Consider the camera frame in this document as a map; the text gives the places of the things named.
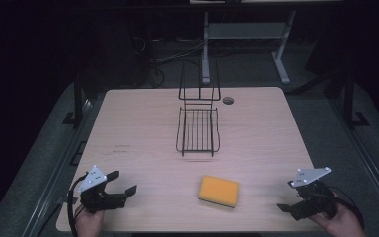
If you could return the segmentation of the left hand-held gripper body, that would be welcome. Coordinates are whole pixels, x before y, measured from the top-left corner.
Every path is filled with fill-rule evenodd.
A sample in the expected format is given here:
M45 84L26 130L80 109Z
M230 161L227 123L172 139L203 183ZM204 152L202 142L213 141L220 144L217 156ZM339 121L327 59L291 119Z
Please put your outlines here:
M108 194L105 191L107 183L107 175L94 165L78 188L82 205L91 213L125 207L125 194Z

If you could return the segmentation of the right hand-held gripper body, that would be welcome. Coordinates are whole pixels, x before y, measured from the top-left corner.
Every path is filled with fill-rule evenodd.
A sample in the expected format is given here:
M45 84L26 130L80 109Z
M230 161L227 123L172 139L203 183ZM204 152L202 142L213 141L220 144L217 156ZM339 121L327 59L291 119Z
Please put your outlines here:
M329 167L318 169L298 169L295 178L295 190L302 200L291 205L291 215L295 220L308 218L317 213L325 213L333 218L336 204L333 193L320 181L331 172Z

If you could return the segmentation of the yellow sponge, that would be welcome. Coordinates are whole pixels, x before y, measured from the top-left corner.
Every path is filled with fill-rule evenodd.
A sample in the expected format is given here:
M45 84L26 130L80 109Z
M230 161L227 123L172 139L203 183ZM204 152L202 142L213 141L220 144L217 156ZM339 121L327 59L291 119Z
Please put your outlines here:
M202 178L198 198L234 208L238 202L239 183L212 176Z

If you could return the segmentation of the black wire rack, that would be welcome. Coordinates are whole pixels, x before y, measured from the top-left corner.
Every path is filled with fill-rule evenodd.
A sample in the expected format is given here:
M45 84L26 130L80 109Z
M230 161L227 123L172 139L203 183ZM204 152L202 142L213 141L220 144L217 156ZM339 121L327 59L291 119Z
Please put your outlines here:
M186 153L207 153L214 156L220 149L219 113L216 104L222 93L219 79L205 85L200 76L187 82L187 62L181 66L178 99L181 101L178 114L176 150Z

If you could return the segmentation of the person's left hand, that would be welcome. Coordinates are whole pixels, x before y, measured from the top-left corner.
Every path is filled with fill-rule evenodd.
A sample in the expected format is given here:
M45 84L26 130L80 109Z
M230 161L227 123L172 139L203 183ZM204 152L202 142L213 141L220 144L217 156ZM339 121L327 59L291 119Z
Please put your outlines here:
M75 228L78 237L99 237L103 228L105 213L100 210L91 213L80 204L75 209Z

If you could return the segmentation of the person's right hand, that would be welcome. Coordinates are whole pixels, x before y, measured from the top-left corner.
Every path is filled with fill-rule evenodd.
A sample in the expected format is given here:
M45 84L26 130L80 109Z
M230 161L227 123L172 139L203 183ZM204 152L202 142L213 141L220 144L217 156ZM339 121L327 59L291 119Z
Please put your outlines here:
M342 204L337 204L337 214L328 219L323 214L309 217L332 237L367 237L356 215Z

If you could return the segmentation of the grey metal stand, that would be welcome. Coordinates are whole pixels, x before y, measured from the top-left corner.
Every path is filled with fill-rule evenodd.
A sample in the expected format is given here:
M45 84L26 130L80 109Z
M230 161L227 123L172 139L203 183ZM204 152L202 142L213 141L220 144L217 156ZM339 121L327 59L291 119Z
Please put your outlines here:
M282 55L288 42L295 16L296 12L291 11L285 22L214 23L209 20L209 13L205 12L201 82L205 85L211 83L208 45L212 40L280 40L279 49L274 51L271 56L281 83L288 85L290 79L282 62Z

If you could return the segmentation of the aluminium frame rail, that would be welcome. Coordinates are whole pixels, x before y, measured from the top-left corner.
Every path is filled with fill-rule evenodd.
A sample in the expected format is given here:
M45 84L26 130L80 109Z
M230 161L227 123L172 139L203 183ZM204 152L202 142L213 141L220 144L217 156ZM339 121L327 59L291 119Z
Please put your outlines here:
M376 167L374 161L372 160L371 154L365 148L364 143L362 142L361 138L356 132L355 126L350 125L343 117L342 107L340 103L337 102L336 100L330 100L330 105L334 113L336 114L337 118L339 119L342 127L344 128L347 136L352 142L355 150L359 154L363 169L366 171L367 175L369 176L370 181L373 184L374 189L379 195L379 169Z
M76 124L73 121L76 107L63 109L58 103L38 136L32 151L35 161L27 175L30 186L38 182L38 198L28 215L22 237L38 237L63 205L80 160L78 149L84 147L89 136L87 119L92 107L88 99L80 104L82 119Z

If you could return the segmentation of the black upright post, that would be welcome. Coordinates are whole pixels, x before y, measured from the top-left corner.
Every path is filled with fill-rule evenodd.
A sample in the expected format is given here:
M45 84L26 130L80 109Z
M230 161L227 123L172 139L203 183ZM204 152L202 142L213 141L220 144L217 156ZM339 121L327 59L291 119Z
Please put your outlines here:
M74 89L74 111L66 114L63 124L72 124L73 128L76 129L79 127L83 113L83 100L82 100L82 87L80 76L77 76L73 81L73 89Z
M355 129L357 126L369 126L369 122L365 115L353 108L353 101L354 77L352 72L349 71L344 86L343 119L350 129Z

